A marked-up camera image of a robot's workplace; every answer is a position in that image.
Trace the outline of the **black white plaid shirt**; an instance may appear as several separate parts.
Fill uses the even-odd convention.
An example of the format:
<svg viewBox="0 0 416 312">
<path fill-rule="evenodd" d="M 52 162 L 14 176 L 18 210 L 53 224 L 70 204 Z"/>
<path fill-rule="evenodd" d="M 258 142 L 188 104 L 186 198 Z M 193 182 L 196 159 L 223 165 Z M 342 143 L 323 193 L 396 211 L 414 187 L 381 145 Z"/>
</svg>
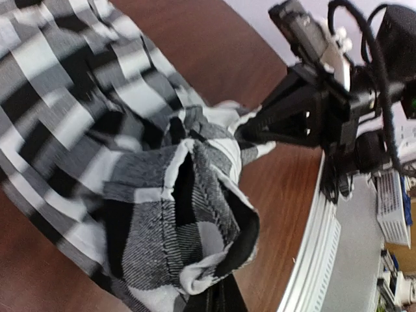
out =
<svg viewBox="0 0 416 312">
<path fill-rule="evenodd" d="M 256 254 L 242 167 L 275 148 L 235 136 L 108 1 L 1 2 L 1 186 L 131 311 L 183 311 Z"/>
</svg>

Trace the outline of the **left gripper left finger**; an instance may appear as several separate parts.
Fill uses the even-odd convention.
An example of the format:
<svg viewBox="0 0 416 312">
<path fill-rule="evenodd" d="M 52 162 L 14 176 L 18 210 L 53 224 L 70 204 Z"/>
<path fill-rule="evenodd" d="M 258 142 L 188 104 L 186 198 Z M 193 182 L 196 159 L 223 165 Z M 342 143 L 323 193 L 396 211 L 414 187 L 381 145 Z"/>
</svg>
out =
<svg viewBox="0 0 416 312">
<path fill-rule="evenodd" d="M 192 295 L 184 308 L 184 312 L 213 312 L 216 311 L 216 289 L 208 288 L 203 293 Z"/>
</svg>

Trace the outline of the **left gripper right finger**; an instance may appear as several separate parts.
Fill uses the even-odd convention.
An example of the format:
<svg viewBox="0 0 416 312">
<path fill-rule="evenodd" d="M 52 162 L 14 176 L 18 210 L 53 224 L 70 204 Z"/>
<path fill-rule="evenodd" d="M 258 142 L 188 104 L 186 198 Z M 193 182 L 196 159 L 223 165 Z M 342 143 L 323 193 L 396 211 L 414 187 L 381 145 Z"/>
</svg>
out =
<svg viewBox="0 0 416 312">
<path fill-rule="evenodd" d="M 248 311 L 233 274 L 230 274 L 227 278 L 223 279 L 221 282 L 218 283 L 217 311 Z"/>
</svg>

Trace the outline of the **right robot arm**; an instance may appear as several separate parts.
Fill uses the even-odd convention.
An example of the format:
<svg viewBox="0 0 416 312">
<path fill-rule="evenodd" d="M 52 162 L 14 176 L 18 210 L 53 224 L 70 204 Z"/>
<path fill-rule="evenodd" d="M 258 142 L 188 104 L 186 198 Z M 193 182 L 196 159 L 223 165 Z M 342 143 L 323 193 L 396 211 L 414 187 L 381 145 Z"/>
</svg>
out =
<svg viewBox="0 0 416 312">
<path fill-rule="evenodd" d="M 320 147 L 338 176 L 394 168 L 415 176 L 415 127 L 396 126 L 399 103 L 415 121 L 415 12 L 381 4 L 377 32 L 350 1 L 330 1 L 324 22 L 299 1 L 268 14 L 298 57 L 287 76 L 238 127 L 252 142 Z"/>
</svg>

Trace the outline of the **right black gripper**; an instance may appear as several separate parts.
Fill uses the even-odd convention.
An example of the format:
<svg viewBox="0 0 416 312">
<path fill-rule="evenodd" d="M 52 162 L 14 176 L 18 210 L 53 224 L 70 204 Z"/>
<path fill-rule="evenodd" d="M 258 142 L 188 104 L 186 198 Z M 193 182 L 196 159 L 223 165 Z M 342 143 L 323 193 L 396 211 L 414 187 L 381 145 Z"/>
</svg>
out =
<svg viewBox="0 0 416 312">
<path fill-rule="evenodd" d="M 320 146 L 328 166 L 339 176 L 379 170 L 389 162 L 381 130 L 358 134 L 359 119 L 380 116 L 381 93 L 367 71 L 353 75 L 345 90 L 328 73 L 296 64 L 262 102 L 246 115 L 235 136 L 262 144 L 269 141 L 315 148 Z"/>
</svg>

